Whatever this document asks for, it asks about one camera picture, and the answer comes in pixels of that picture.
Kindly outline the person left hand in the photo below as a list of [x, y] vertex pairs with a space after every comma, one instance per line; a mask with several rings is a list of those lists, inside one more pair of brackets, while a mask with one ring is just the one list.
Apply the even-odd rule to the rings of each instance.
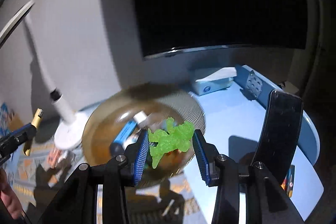
[[22, 205], [19, 198], [12, 190], [8, 180], [7, 174], [4, 169], [1, 168], [1, 200], [7, 208], [13, 219], [19, 219], [22, 216]]

